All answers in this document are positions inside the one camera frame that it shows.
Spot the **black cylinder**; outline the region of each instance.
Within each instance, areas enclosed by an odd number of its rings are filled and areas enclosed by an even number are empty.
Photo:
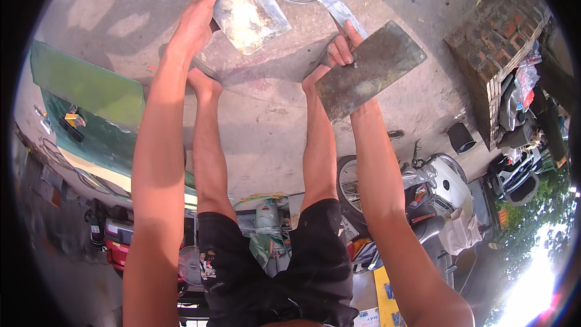
[[[461,122],[452,125],[450,130],[448,130],[448,138],[450,139],[450,144],[452,144],[452,148],[456,154],[464,153],[476,144],[472,135],[470,135],[470,132],[466,129],[466,126]]]

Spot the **black shorts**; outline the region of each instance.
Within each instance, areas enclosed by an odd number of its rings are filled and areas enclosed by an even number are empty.
[[[345,326],[358,315],[349,307],[353,271],[339,201],[319,201],[304,210],[290,232],[292,258],[274,278],[260,267],[250,239],[221,214],[198,214],[202,283],[209,326],[261,326],[309,319]]]

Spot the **sunlight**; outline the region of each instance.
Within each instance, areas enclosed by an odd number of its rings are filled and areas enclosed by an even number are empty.
[[[544,225],[539,229],[536,236],[540,237],[540,240],[530,251],[532,264],[510,290],[504,315],[494,326],[526,326],[550,306],[555,275],[551,270],[548,250],[543,247],[543,244],[548,239],[547,233],[551,229],[554,232],[565,231],[566,225]]]

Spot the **person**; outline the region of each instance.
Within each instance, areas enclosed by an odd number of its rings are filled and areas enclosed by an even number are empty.
[[[161,59],[137,137],[131,179],[134,234],[123,279],[125,326],[176,326],[177,265],[184,221],[182,117],[186,82],[198,109],[193,171],[198,192],[200,262],[213,326],[345,326],[353,277],[341,230],[335,186],[333,129],[314,88],[329,67],[304,79],[307,143],[304,201],[290,233],[288,269],[270,278],[248,249],[227,196],[226,162],[218,134],[222,86],[201,70],[188,71],[210,40],[216,0],[192,0]],[[349,21],[328,47],[331,66],[352,63],[363,40]],[[449,288],[417,241],[404,214],[403,182],[375,98],[351,114],[361,207],[409,326],[471,326],[472,312]]]

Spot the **brick pillar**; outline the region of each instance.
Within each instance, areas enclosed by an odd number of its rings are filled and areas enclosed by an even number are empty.
[[[482,0],[444,40],[466,80],[476,126],[496,147],[500,86],[550,18],[544,0]]]

